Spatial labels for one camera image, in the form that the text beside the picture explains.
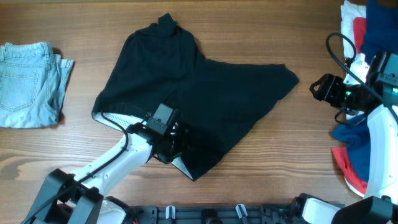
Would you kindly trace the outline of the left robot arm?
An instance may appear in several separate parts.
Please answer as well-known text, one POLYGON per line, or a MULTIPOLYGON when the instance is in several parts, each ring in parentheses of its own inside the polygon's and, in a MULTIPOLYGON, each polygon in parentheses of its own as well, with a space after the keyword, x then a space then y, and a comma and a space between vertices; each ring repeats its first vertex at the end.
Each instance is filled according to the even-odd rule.
POLYGON ((24 223, 139 223, 138 213, 108 194, 134 169, 151 158, 169 164, 182 155, 186 129, 179 111, 164 104, 154 114, 124 128, 121 140, 87 166, 70 174, 55 169, 46 176, 24 223))

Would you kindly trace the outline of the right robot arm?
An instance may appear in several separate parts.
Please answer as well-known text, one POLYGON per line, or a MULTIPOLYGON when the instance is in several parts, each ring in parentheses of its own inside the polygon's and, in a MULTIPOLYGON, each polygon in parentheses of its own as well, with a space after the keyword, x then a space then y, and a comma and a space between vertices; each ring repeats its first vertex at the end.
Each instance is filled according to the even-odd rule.
POLYGON ((315 99, 366 112, 370 133, 369 179, 364 198, 339 208, 310 197, 301 216, 308 223, 397 223, 397 54, 380 52, 366 80, 347 85, 331 74, 311 84, 315 99))

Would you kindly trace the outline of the black shorts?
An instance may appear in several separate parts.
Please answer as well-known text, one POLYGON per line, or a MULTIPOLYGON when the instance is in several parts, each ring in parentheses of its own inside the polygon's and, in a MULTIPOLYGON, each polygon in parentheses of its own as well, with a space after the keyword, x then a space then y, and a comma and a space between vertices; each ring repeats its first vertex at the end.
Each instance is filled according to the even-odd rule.
POLYGON ((212 169, 299 82, 283 64, 206 58, 194 36, 166 14, 125 41, 91 115, 117 123, 145 118, 159 105, 179 112, 186 131, 177 167, 192 180, 212 169))

